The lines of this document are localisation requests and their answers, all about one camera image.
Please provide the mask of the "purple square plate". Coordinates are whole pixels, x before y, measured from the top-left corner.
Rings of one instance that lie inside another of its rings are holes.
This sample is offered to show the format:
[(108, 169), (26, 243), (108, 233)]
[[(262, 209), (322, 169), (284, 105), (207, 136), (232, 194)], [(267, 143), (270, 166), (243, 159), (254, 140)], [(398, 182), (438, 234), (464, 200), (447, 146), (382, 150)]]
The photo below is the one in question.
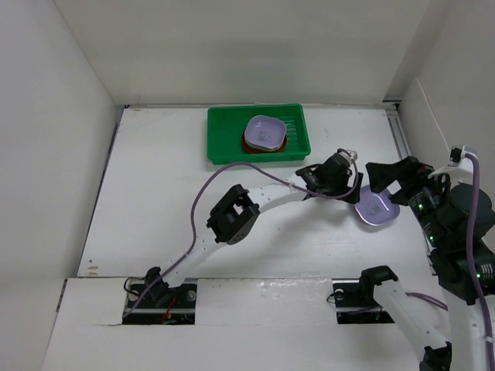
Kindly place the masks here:
[(369, 185), (360, 189), (360, 201), (355, 204), (357, 215), (368, 225), (380, 226), (395, 220), (400, 215), (399, 205), (390, 200), (391, 193), (385, 189), (372, 192)]
[(244, 140), (260, 151), (277, 151), (286, 138), (286, 124), (275, 117), (253, 116), (244, 129)]

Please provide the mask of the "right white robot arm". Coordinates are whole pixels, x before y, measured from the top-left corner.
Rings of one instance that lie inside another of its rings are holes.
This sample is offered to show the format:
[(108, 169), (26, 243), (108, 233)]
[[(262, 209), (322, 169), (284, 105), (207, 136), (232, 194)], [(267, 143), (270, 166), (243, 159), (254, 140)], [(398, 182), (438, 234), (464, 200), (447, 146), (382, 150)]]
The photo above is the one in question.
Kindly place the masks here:
[(430, 260), (445, 298), (447, 339), (422, 316), (387, 266), (364, 270), (357, 294), (378, 304), (408, 340), (420, 370), (494, 368), (494, 253), (483, 242), (494, 225), (490, 197), (480, 188), (476, 155), (462, 150), (434, 169), (416, 157), (366, 165), (373, 192), (397, 182), (390, 200), (413, 212), (432, 246)]

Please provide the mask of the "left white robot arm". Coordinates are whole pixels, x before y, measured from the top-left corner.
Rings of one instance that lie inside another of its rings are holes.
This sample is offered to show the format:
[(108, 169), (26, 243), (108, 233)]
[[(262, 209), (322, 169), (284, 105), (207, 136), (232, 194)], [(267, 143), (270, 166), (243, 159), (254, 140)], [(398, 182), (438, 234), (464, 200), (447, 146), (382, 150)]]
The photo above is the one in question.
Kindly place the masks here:
[[(252, 189), (240, 184), (233, 185), (212, 208), (205, 226), (197, 227), (195, 211), (207, 186), (221, 172), (238, 165), (252, 168), (274, 182)], [(206, 181), (193, 201), (189, 216), (193, 231), (190, 247), (164, 271), (159, 267), (149, 269), (144, 278), (145, 288), (139, 297), (147, 298), (155, 306), (167, 305), (173, 290), (185, 281), (187, 274), (221, 247), (244, 240), (257, 218), (271, 209), (310, 198), (356, 204), (360, 200), (363, 177), (364, 174), (357, 170), (357, 153), (342, 148), (324, 163), (301, 168), (285, 179), (277, 178), (248, 162), (225, 165)]]

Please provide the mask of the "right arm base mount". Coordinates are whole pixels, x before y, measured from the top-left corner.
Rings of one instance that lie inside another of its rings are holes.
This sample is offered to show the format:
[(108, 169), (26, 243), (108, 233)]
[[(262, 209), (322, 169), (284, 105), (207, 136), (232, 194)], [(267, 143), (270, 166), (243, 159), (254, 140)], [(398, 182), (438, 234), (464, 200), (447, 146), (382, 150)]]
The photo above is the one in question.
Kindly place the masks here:
[(359, 280), (334, 279), (326, 301), (334, 306), (338, 325), (391, 324), (394, 320), (373, 299), (365, 296)]

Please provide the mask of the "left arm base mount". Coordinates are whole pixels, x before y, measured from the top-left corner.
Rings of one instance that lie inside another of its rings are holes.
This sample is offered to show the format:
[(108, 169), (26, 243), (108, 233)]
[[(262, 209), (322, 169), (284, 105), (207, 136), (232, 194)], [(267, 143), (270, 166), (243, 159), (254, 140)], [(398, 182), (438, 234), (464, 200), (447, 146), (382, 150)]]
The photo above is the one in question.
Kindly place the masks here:
[(126, 292), (123, 311), (123, 325), (194, 325), (196, 319), (197, 280), (186, 280), (181, 286), (172, 290), (171, 294), (155, 302), (148, 293), (137, 308), (127, 312), (145, 290), (143, 280), (128, 278), (124, 283)]

